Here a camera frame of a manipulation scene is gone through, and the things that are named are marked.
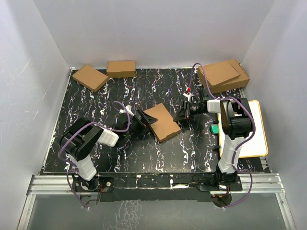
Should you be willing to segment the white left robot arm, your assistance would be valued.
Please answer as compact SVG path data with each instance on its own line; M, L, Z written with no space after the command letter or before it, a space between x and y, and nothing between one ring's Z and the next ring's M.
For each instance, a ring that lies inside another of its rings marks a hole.
M70 126L60 139L59 158L67 153L69 160L77 169L77 174L83 179L82 185L88 191L94 191L99 186L96 177L97 170L90 157L90 152L98 143L114 147L119 140L124 140L132 135L142 137L151 131L150 125L156 123L157 118L138 109L133 113L127 106L120 110L115 124L111 128L81 117Z

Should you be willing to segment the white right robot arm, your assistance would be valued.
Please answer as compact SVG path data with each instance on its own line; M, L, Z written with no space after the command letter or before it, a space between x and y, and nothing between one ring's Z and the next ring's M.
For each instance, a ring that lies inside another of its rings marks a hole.
M255 122L247 98L225 99L205 97L200 91L200 97L191 92L184 93L181 109L173 121L182 122L203 113L216 113L221 116L220 124L225 135L222 156L214 173L212 184L219 190L225 190L237 180L237 163L241 147L255 135Z

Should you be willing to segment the small cardboard box top right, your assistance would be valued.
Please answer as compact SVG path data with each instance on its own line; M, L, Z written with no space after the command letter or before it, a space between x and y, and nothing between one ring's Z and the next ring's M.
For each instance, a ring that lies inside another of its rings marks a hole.
M204 87L207 86L207 81L209 88L224 85L238 79L240 76L236 69L227 61L199 66L197 74Z

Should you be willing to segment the large cardboard box bottom right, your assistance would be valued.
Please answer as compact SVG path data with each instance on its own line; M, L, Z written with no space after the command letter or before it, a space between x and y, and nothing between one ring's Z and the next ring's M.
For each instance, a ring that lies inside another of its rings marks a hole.
M211 88L212 93L225 92L228 90L244 88L247 86L249 82L249 76L246 74L246 72L243 70L243 68L236 59L231 59L228 60L227 62L239 73L239 77L223 85Z

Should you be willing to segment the green eraser block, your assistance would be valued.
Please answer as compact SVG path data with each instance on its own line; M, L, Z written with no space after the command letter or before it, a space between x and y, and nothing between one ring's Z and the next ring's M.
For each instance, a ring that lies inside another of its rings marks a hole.
M217 124L213 124L210 126L210 131L212 134L217 135L219 134L219 127Z

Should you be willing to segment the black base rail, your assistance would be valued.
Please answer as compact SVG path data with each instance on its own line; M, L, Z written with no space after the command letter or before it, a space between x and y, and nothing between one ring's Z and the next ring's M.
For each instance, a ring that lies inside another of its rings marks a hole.
M74 175L73 188L96 202L124 200L211 202L217 195L243 190L239 175L211 173L102 173L87 182Z

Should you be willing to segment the aluminium frame rail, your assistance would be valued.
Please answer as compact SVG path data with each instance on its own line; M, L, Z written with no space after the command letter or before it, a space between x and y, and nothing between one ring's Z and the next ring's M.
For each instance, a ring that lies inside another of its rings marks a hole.
M273 193L287 230L296 230L296 226L286 199L286 192L278 173L253 173L251 193Z

